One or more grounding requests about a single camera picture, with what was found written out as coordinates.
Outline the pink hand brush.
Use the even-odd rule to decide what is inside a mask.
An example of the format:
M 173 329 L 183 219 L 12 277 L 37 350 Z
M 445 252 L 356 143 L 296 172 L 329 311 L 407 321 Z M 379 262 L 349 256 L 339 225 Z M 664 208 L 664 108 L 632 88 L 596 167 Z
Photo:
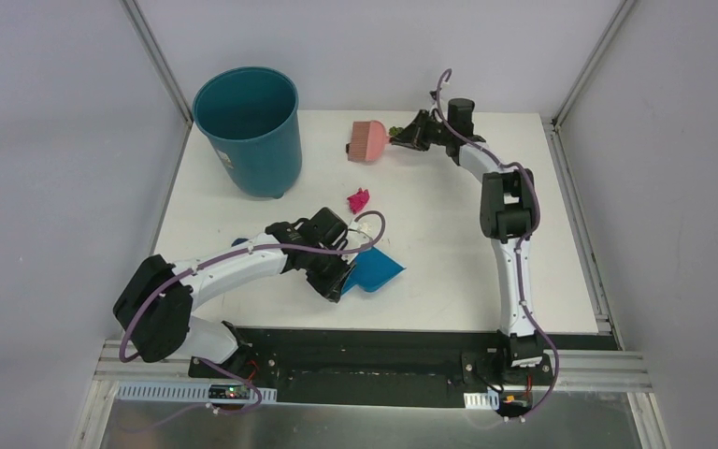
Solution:
M 372 163 L 381 158 L 390 136 L 379 121 L 352 123 L 351 139 L 346 145 L 347 158 L 356 163 Z

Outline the blue plastic dustpan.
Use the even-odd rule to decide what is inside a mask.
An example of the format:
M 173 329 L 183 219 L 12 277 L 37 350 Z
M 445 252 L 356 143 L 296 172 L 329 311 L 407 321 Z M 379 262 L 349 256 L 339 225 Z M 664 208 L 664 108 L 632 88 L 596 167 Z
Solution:
M 376 248 L 359 253 L 353 262 L 354 270 L 341 290 L 343 295 L 353 288 L 359 288 L 370 294 L 375 293 L 405 270 L 393 258 Z

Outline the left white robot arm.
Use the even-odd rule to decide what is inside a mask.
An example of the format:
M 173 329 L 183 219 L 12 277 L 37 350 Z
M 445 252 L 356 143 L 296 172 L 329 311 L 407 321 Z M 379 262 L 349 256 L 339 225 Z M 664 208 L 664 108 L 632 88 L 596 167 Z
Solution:
M 194 311 L 248 282 L 292 270 L 303 271 L 321 297 L 339 301 L 354 270 L 344 257 L 348 228 L 322 208 L 310 218 L 271 224 L 224 254 L 178 262 L 152 255 L 116 300 L 114 316 L 142 361 L 156 363 L 171 355 L 204 358 L 223 377 L 236 378 L 248 365 L 236 331 L 198 318 Z

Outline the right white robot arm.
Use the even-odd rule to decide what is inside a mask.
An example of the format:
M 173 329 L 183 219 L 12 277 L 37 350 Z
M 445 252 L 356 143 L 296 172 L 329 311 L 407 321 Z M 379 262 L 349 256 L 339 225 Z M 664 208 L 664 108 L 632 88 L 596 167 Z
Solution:
M 482 234 L 491 241 L 500 291 L 502 352 L 493 368 L 501 381 L 514 384 L 542 362 L 544 338 L 529 305 L 531 282 L 530 243 L 540 224 L 540 208 L 534 193 L 532 172 L 519 163 L 503 163 L 475 133 L 475 103 L 454 98 L 447 112 L 437 106 L 421 109 L 410 124 L 394 127 L 390 143 L 425 152 L 441 146 L 449 158 L 481 184 L 479 221 Z

